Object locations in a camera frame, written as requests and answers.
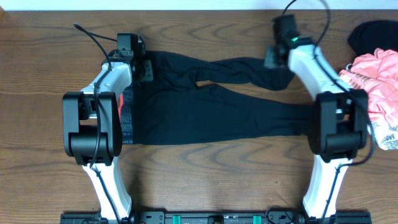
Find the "black leggings red waistband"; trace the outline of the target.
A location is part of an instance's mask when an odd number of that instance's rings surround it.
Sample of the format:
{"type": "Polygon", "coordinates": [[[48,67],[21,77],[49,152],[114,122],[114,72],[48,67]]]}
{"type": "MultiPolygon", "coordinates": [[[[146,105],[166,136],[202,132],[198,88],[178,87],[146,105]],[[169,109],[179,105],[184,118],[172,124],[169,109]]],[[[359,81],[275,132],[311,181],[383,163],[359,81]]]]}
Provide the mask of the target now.
{"type": "Polygon", "coordinates": [[[252,83],[284,90],[294,74],[268,69],[259,58],[205,61],[148,51],[154,79],[123,92],[124,144],[180,145],[308,133],[312,105],[256,98],[227,89],[252,83]]]}

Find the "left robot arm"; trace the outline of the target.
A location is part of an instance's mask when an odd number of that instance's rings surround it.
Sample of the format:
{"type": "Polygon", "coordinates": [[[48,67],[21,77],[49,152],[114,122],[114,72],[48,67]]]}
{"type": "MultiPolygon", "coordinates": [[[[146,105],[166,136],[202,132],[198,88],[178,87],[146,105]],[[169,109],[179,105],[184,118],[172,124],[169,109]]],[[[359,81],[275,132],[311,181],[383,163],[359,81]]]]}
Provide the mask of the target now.
{"type": "Polygon", "coordinates": [[[133,223],[132,198],[119,167],[123,132],[120,96],[138,78],[152,79],[144,61],[145,43],[132,33],[117,35],[116,50],[106,54],[97,77],[62,99],[65,152],[88,174],[97,194],[97,213],[65,213],[61,223],[133,223]]]}

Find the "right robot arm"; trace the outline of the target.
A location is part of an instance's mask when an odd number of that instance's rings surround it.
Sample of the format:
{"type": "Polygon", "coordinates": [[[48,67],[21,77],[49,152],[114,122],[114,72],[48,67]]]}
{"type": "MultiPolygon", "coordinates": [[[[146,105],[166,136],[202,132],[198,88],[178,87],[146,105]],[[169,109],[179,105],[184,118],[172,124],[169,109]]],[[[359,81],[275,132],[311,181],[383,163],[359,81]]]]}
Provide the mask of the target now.
{"type": "Polygon", "coordinates": [[[310,183],[302,199],[303,212],[292,223],[371,223],[369,212],[336,209],[349,167],[368,138],[368,94],[342,81],[321,48],[299,33],[294,15],[272,24],[275,44],[267,49],[267,68],[288,68],[299,77],[314,102],[308,143],[314,155],[310,183]]]}

